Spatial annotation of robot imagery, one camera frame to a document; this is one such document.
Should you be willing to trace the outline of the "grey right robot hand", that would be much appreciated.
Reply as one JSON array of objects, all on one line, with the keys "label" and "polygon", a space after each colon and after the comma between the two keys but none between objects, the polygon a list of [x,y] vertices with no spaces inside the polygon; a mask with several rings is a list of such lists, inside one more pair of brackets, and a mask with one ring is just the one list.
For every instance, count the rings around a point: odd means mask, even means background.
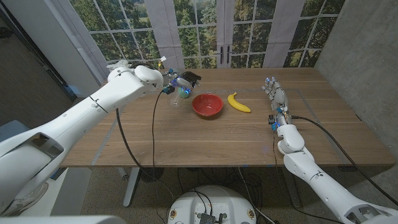
[{"label": "grey right robot hand", "polygon": [[292,118],[289,114],[289,101],[280,83],[274,77],[266,78],[262,89],[269,97],[271,110],[274,112],[274,115],[269,115],[269,124],[273,124],[275,128],[291,124]]}]

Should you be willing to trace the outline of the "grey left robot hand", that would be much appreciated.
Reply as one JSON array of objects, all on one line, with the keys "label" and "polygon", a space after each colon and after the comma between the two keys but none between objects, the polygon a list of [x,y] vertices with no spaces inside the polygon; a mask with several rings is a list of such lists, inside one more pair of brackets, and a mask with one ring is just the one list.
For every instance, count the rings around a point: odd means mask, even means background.
[{"label": "grey left robot hand", "polygon": [[195,74],[192,72],[178,74],[177,72],[169,70],[165,72],[162,77],[164,79],[162,92],[167,95],[173,93],[177,88],[191,90],[196,84]]}]

